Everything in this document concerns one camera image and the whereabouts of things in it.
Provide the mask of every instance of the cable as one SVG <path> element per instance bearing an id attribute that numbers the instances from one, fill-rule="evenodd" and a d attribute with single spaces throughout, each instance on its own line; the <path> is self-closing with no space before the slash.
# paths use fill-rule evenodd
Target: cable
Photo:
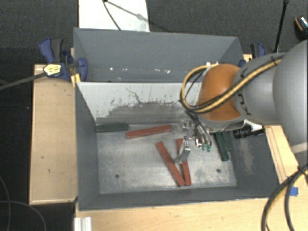
<path id="1" fill-rule="evenodd" d="M 116 23 L 116 21 L 115 21 L 114 18 L 112 17 L 112 15 L 110 14 L 110 12 L 109 12 L 109 10 L 108 10 L 106 4 L 105 4 L 105 1 L 102 0 L 102 2 L 103 2 L 103 5 L 104 5 L 104 7 L 105 7 L 105 9 L 106 9 L 106 11 L 107 11 L 107 13 L 108 13 L 110 19 L 113 21 L 113 23 L 115 24 L 115 26 L 117 27 L 117 29 L 118 29 L 119 31 L 122 31 L 121 28 L 119 27 L 119 25 Z"/>
<path id="2" fill-rule="evenodd" d="M 12 201 L 11 198 L 10 198 L 10 194 L 9 194 L 8 188 L 7 188 L 7 186 L 6 186 L 4 180 L 2 179 L 1 176 L 0 176 L 0 181 L 1 181 L 2 185 L 3 185 L 3 188 L 5 190 L 5 194 L 6 194 L 6 198 L 7 198 L 7 200 L 0 201 L 0 204 L 7 203 L 8 204 L 8 210 L 9 210 L 8 225 L 7 225 L 6 230 L 9 231 L 10 230 L 10 226 L 11 226 L 12 204 L 17 204 L 17 205 L 26 206 L 26 207 L 32 209 L 34 212 L 36 212 L 38 214 L 38 216 L 40 217 L 40 219 L 42 220 L 42 223 L 44 225 L 44 231 L 47 231 L 46 221 L 45 221 L 44 217 L 42 216 L 42 214 L 37 209 L 35 209 L 33 206 L 30 206 L 28 204 L 25 204 L 25 203 L 22 203 L 22 202 L 18 202 L 18 201 Z"/>
<path id="3" fill-rule="evenodd" d="M 284 197 L 284 214 L 285 214 L 285 218 L 287 220 L 287 224 L 288 227 L 290 229 L 290 231 L 295 231 L 292 221 L 291 221 L 291 217 L 290 217 L 290 208 L 289 208 L 289 202 L 290 202 L 290 192 L 291 189 L 293 187 L 294 184 L 294 180 L 290 182 L 290 184 L 288 185 L 287 191 L 285 193 L 285 197 Z"/>
<path id="4" fill-rule="evenodd" d="M 270 207 L 273 203 L 273 201 L 276 199 L 276 197 L 278 196 L 278 194 L 284 189 L 286 188 L 292 181 L 296 181 L 298 179 L 298 177 L 303 174 L 302 171 L 306 171 L 308 168 L 308 165 L 306 164 L 304 167 L 301 168 L 301 170 L 295 172 L 293 175 L 291 175 L 289 178 L 287 178 L 283 183 L 281 183 L 276 189 L 275 191 L 271 194 L 271 196 L 269 197 L 268 201 L 265 204 L 263 213 L 262 213 L 262 221 L 261 221 L 261 229 L 262 231 L 266 231 L 266 220 L 267 220 L 267 216 L 270 210 Z"/>
<path id="5" fill-rule="evenodd" d="M 191 88 L 193 87 L 194 83 L 196 83 L 196 81 L 201 77 L 201 75 L 204 73 L 205 70 L 201 71 L 200 74 L 197 76 L 196 79 L 194 79 L 194 81 L 191 83 L 191 85 L 189 86 L 187 93 L 185 95 L 185 98 L 187 98 L 188 93 L 190 92 Z"/>
<path id="6" fill-rule="evenodd" d="M 2 203 L 7 203 L 7 202 L 8 202 L 8 201 L 0 201 L 0 204 L 2 204 Z M 41 214 L 37 209 L 35 209 L 33 206 L 28 205 L 28 204 L 25 204 L 25 203 L 23 203 L 23 202 L 18 202 L 18 201 L 13 201 L 13 200 L 11 200 L 10 202 L 11 202 L 12 204 L 22 205 L 22 206 L 26 206 L 26 207 L 32 209 L 35 213 L 37 213 L 37 215 L 39 216 L 39 218 L 42 220 L 42 223 L 43 223 L 43 225 L 44 225 L 44 231 L 47 231 L 46 221 L 45 221 L 44 217 L 42 216 L 42 214 Z"/>
<path id="7" fill-rule="evenodd" d="M 9 191 L 8 188 L 6 187 L 6 184 L 4 182 L 4 180 L 2 179 L 2 177 L 0 176 L 0 181 L 3 185 L 5 194 L 6 194 L 6 199 L 7 199 L 7 203 L 8 203 L 8 210 L 9 210 L 9 218 L 8 218 L 8 225 L 6 230 L 9 231 L 10 230 L 10 224 L 11 224 L 11 218 L 12 218 L 12 205 L 11 205 L 11 199 L 10 199 L 10 195 L 9 195 Z"/>
<path id="8" fill-rule="evenodd" d="M 300 172 L 301 174 L 299 174 L 296 178 L 294 178 L 294 180 L 292 180 L 290 182 L 290 184 L 288 185 L 287 191 L 285 193 L 285 198 L 284 198 L 284 213 L 285 213 L 285 218 L 287 220 L 287 224 L 288 227 L 291 231 L 295 231 L 292 221 L 291 221 L 291 217 L 290 217 L 290 208 L 289 208 L 289 202 L 290 202 L 290 192 L 291 189 L 294 185 L 294 183 L 296 182 L 296 180 L 303 174 L 306 176 L 306 173 L 304 170 L 302 170 L 300 167 L 298 168 L 298 172 Z"/>
<path id="9" fill-rule="evenodd" d="M 182 89 L 180 92 L 180 102 L 184 106 L 184 108 L 192 113 L 195 114 L 204 114 L 207 112 L 210 112 L 219 106 L 223 105 L 226 101 L 228 101 L 232 96 L 236 94 L 244 85 L 249 83 L 251 80 L 256 78 L 261 73 L 265 72 L 266 70 L 271 69 L 272 67 L 276 66 L 282 59 L 281 57 L 277 57 L 276 59 L 272 59 L 265 64 L 259 66 L 258 68 L 254 69 L 250 73 L 248 73 L 243 79 L 239 80 L 237 83 L 235 83 L 231 88 L 229 88 L 227 91 L 225 91 L 222 95 L 217 96 L 205 103 L 202 103 L 198 106 L 189 105 L 187 101 L 185 100 L 185 87 L 188 83 L 188 81 L 195 76 L 199 71 L 207 69 L 209 66 L 200 66 L 198 68 L 193 69 L 191 72 L 188 73 L 188 75 L 185 77 Z"/>

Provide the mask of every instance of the red wooden block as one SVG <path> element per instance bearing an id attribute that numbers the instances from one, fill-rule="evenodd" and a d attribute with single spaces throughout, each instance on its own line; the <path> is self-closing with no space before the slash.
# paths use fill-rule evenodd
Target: red wooden block
<path id="1" fill-rule="evenodd" d="M 139 137 L 144 137 L 144 136 L 149 136 L 149 135 L 154 135 L 154 134 L 159 134 L 159 133 L 166 133 L 166 132 L 170 132 L 171 130 L 172 130 L 171 125 L 164 125 L 164 126 L 159 126 L 159 127 L 154 127 L 154 128 L 146 128 L 146 129 L 141 129 L 141 130 L 129 131 L 126 133 L 126 138 L 128 139 L 139 138 Z"/>
<path id="2" fill-rule="evenodd" d="M 175 182 L 177 183 L 177 185 L 179 187 L 184 186 L 185 181 L 184 181 L 182 175 L 180 174 L 180 172 L 178 171 L 177 167 L 175 166 L 175 164 L 174 164 L 171 156 L 169 155 L 167 149 L 165 148 L 164 144 L 162 142 L 158 142 L 156 144 L 156 148 L 159 151 L 161 157 L 163 158 L 165 164 L 169 168 L 169 171 L 171 172 L 171 174 L 172 174 Z"/>
<path id="3" fill-rule="evenodd" d="M 183 139 L 177 139 L 178 153 L 180 153 L 180 149 L 181 149 L 182 143 L 183 143 Z M 183 162 L 182 163 L 182 172 L 183 172 L 184 179 L 185 179 L 185 185 L 186 186 L 191 186 L 192 179 L 191 179 L 191 174 L 189 172 L 188 162 Z"/>

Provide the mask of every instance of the black carpet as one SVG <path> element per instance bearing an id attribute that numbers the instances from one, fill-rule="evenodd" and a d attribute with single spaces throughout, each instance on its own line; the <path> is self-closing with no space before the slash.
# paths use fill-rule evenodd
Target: black carpet
<path id="1" fill-rule="evenodd" d="M 283 0 L 146 0 L 151 31 L 238 36 L 244 53 L 250 43 L 273 50 Z M 308 0 L 290 0 L 282 29 L 280 49 L 298 43 L 295 16 L 307 17 Z M 33 74 L 43 61 L 38 43 L 63 38 L 73 46 L 78 26 L 77 0 L 0 0 L 0 81 L 15 81 Z M 31 84 L 0 92 L 0 175 L 12 200 L 27 203 L 31 142 Z M 5 194 L 0 186 L 0 201 Z M 42 230 L 31 210 L 12 206 L 11 230 Z M 48 230 L 71 230 L 72 205 L 40 206 Z M 0 204 L 0 231 L 5 230 L 7 206 Z"/>

